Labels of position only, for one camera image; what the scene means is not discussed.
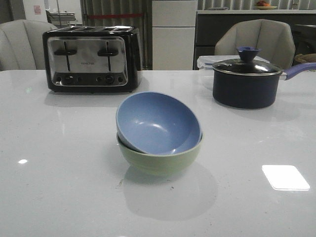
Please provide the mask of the brown basket at right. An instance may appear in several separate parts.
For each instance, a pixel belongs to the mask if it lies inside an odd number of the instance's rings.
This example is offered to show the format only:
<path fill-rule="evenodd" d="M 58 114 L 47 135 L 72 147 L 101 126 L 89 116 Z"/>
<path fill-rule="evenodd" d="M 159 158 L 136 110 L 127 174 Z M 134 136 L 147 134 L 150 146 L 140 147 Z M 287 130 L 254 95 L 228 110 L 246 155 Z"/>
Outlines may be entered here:
<path fill-rule="evenodd" d="M 316 54 L 315 53 L 312 53 L 312 54 L 297 54 L 295 57 L 294 57 L 294 61 L 296 63 L 299 63 L 299 64 L 304 64 L 304 63 L 315 63 L 316 62 Z M 302 69 L 300 67 L 300 69 L 297 69 L 296 70 L 297 72 L 296 73 L 300 73 L 300 72 L 303 72 L 303 71 L 312 71 L 312 72 L 315 72 L 316 70 L 315 69 Z"/>

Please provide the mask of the dark blue saucepan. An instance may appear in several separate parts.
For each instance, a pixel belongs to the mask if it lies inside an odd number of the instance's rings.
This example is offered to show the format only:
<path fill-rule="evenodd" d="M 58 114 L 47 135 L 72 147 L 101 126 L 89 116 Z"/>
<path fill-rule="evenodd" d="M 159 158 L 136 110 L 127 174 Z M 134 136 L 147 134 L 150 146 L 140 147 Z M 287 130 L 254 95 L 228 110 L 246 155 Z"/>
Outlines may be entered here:
<path fill-rule="evenodd" d="M 315 63 L 304 63 L 282 69 L 271 76 L 238 76 L 214 70 L 213 98 L 224 105 L 241 109 L 260 109 L 272 105 L 276 99 L 278 82 L 299 73 L 297 69 L 315 69 Z"/>

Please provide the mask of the fruit plate on counter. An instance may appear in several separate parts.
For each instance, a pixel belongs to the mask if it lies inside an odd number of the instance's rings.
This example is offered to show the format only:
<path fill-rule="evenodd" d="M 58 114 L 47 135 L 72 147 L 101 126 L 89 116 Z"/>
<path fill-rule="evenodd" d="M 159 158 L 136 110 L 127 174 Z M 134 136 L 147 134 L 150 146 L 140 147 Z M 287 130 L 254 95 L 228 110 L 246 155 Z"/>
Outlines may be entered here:
<path fill-rule="evenodd" d="M 268 3 L 265 0 L 259 0 L 258 2 L 255 3 L 255 7 L 258 10 L 273 10 L 277 9 L 277 6 L 272 6 L 270 3 Z"/>

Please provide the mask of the black and chrome toaster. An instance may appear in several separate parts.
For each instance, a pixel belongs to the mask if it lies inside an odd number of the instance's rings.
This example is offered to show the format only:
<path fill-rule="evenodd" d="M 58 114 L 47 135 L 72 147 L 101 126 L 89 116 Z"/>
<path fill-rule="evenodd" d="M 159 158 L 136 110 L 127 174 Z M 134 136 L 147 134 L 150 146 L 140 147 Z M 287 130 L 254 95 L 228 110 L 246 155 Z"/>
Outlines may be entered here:
<path fill-rule="evenodd" d="M 131 92 L 142 49 L 133 26 L 69 26 L 43 33 L 48 88 L 54 92 Z"/>

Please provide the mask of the dark counter cabinet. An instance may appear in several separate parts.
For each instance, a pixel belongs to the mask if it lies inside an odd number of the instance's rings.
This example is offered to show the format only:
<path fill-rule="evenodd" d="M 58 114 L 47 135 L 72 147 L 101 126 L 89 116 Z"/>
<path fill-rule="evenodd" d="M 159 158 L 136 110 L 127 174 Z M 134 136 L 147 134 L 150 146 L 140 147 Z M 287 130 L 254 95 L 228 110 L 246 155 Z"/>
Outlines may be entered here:
<path fill-rule="evenodd" d="M 215 44 L 236 23 L 255 19 L 281 21 L 291 26 L 296 54 L 316 52 L 315 10 L 199 10 L 196 17 L 193 69 L 201 55 L 213 55 Z"/>

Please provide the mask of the beige chair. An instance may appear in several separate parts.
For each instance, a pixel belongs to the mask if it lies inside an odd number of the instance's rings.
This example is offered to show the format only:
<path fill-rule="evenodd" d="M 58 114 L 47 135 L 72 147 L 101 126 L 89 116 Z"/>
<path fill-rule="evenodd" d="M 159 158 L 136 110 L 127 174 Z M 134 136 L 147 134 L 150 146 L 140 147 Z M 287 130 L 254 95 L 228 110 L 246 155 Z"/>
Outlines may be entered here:
<path fill-rule="evenodd" d="M 295 44 L 290 25 L 280 21 L 257 19 L 233 25 L 215 45 L 215 55 L 237 55 L 237 47 L 261 49 L 258 56 L 283 69 L 290 68 Z"/>
<path fill-rule="evenodd" d="M 15 20 L 0 25 L 0 70 L 44 70 L 42 35 L 51 23 Z"/>

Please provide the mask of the glass pot lid blue knob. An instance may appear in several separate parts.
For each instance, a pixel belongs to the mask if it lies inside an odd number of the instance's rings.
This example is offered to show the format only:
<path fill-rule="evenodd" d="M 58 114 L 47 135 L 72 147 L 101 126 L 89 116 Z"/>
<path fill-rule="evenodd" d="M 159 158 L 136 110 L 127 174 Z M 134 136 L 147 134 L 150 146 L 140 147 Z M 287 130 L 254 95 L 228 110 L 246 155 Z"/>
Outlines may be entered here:
<path fill-rule="evenodd" d="M 212 64 L 213 70 L 238 76 L 271 76 L 282 71 L 282 68 L 275 64 L 255 60 L 260 48 L 240 46 L 236 50 L 239 58 L 215 62 Z"/>

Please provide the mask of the green bowl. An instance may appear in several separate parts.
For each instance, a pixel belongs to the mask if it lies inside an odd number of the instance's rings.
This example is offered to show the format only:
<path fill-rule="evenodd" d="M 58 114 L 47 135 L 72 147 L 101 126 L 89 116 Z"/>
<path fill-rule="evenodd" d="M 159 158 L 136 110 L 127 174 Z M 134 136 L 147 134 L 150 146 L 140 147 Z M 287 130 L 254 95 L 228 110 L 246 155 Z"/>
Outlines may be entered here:
<path fill-rule="evenodd" d="M 119 149 L 125 160 L 134 168 L 150 175 L 168 176 L 188 168 L 198 157 L 203 138 L 193 148 L 177 154 L 151 155 L 128 148 L 117 136 Z"/>

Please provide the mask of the right beige chair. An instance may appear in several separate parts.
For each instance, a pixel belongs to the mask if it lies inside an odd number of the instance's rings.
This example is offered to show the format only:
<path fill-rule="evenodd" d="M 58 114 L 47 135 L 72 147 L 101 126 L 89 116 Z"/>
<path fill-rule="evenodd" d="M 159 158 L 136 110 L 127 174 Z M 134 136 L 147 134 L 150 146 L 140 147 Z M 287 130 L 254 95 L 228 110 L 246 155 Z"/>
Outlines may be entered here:
<path fill-rule="evenodd" d="M 215 45 L 215 55 L 237 55 L 237 47 L 261 49 L 258 56 L 283 69 L 290 68 L 295 44 L 290 25 L 280 21 L 257 19 L 233 25 Z"/>

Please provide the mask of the white refrigerator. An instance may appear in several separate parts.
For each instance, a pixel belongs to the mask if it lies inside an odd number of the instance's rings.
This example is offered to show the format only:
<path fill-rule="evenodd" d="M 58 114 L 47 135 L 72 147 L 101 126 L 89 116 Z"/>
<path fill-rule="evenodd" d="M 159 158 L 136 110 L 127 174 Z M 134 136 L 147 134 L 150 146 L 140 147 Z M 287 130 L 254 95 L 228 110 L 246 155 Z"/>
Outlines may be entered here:
<path fill-rule="evenodd" d="M 191 70 L 197 0 L 152 1 L 153 70 Z"/>

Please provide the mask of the blue bowl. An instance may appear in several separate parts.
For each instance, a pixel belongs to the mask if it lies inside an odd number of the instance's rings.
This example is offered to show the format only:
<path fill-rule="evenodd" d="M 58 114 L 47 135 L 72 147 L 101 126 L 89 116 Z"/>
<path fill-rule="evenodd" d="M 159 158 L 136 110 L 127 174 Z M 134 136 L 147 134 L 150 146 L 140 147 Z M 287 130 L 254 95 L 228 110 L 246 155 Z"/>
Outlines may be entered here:
<path fill-rule="evenodd" d="M 195 147 L 202 129 L 196 115 L 178 99 L 154 91 L 132 94 L 116 111 L 120 140 L 151 155 L 173 155 Z"/>

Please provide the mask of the left beige chair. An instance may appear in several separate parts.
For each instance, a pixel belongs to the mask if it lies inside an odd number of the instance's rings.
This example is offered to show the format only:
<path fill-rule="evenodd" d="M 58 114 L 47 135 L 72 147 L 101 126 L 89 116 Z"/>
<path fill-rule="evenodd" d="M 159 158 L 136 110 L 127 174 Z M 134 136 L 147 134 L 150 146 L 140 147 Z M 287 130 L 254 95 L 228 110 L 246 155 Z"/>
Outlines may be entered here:
<path fill-rule="evenodd" d="M 42 35 L 51 23 L 15 20 L 0 25 L 0 70 L 44 70 Z"/>

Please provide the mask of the clear plastic food container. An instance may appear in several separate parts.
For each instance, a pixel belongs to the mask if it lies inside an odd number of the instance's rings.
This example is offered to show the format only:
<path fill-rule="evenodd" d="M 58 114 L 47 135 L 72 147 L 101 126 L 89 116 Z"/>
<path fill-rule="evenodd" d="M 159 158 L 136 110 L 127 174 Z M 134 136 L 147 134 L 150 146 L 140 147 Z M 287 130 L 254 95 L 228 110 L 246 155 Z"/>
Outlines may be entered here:
<path fill-rule="evenodd" d="M 243 62 L 238 55 L 202 55 L 197 59 L 197 67 L 199 70 L 213 71 L 213 64 L 219 61 L 237 59 Z"/>

